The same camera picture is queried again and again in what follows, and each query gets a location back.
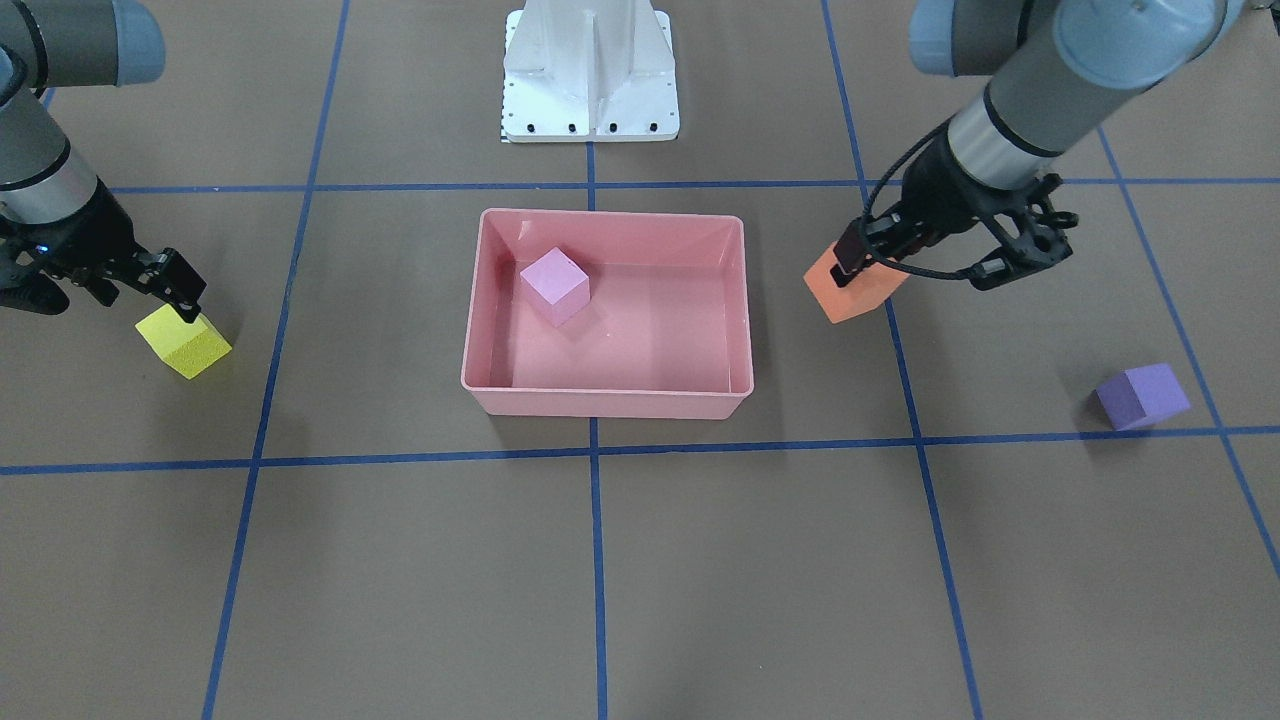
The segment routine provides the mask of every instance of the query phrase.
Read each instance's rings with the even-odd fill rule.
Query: gray robot arm segment
[[[164,36],[137,0],[0,0],[0,45],[31,87],[134,85],[164,72]]]
[[[989,76],[1053,18],[1061,0],[919,0],[910,23],[911,61],[920,72]],[[1208,51],[1240,15],[1245,0],[1215,0],[1219,32],[1190,58]]]
[[[205,281],[177,250],[138,245],[133,222],[28,90],[29,77],[23,58],[0,45],[0,307],[63,313],[69,299],[58,279],[109,306],[123,283],[195,322]]]
[[[952,120],[956,160],[978,182],[1020,187],[1221,32],[1220,0],[1064,0]]]

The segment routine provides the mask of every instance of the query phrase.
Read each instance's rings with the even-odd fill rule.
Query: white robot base
[[[671,17],[649,0],[529,0],[506,29],[504,142],[680,133]]]

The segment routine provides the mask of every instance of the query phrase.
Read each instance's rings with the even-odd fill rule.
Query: brown floor
[[[147,4],[165,76],[51,111],[236,350],[0,314],[0,717],[1280,716],[1263,13],[1062,159],[1069,261],[832,327],[804,269],[982,86],[911,67],[909,3],[662,0],[681,137],[594,149],[498,142],[518,1]],[[742,218],[755,393],[485,415],[495,206]],[[1110,433],[1151,363],[1193,410]]]

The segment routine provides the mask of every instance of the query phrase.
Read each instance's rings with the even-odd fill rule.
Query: pink tray
[[[516,292],[553,247],[591,283],[559,328]],[[493,415],[723,420],[755,387],[745,260],[733,217],[486,210],[462,384]]]

